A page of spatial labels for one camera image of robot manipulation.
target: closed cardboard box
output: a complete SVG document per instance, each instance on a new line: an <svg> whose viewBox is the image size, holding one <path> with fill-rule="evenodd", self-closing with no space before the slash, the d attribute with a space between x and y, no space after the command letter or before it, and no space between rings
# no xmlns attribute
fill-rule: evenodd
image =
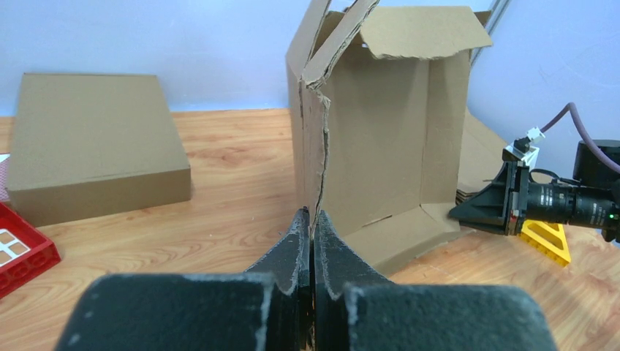
<svg viewBox="0 0 620 351"><path fill-rule="evenodd" d="M10 160L12 207L35 226L190 198L155 76L24 75Z"/></svg>
<svg viewBox="0 0 620 351"><path fill-rule="evenodd" d="M325 210L364 260L399 269L460 235L454 206L473 48L468 7L328 12L313 0L287 52L299 205Z"/></svg>

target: white wall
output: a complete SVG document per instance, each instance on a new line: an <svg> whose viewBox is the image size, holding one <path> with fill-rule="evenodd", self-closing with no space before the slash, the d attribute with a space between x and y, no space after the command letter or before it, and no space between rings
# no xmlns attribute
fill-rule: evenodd
<svg viewBox="0 0 620 351"><path fill-rule="evenodd" d="M514 140L573 101L593 138L620 139L619 18L617 0L512 1L472 70L472 114ZM570 117L546 134L537 166L571 176Z"/></svg>
<svg viewBox="0 0 620 351"><path fill-rule="evenodd" d="M286 107L284 53L308 3L0 0L0 116L15 114L24 72L155 74L172 110ZM490 3L382 1L474 10Z"/></svg>

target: red plastic object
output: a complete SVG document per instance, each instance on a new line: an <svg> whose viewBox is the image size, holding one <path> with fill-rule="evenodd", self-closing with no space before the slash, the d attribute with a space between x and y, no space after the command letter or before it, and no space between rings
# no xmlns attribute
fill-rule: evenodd
<svg viewBox="0 0 620 351"><path fill-rule="evenodd" d="M0 203L0 298L60 260L49 238Z"/></svg>

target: yellow plastic object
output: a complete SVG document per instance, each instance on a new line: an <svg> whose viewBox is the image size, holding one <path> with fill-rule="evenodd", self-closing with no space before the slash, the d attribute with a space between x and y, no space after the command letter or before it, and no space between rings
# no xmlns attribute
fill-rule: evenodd
<svg viewBox="0 0 620 351"><path fill-rule="evenodd" d="M562 224L527 220L518 237L562 267L570 263L566 233Z"/></svg>

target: wood grain tabletop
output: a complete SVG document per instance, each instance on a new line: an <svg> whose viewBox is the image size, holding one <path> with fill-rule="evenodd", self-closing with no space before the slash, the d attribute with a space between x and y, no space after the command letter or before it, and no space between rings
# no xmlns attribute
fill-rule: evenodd
<svg viewBox="0 0 620 351"><path fill-rule="evenodd" d="M192 165L191 201L42 227L63 260L0 300L0 350L51 350L80 294L112 272L239 272L295 210L286 110L174 113ZM0 118L0 153L12 118ZM620 350L620 252L568 227L561 268L518 238L474 233L413 260L402 284L511 284L541 305L560 350Z"/></svg>

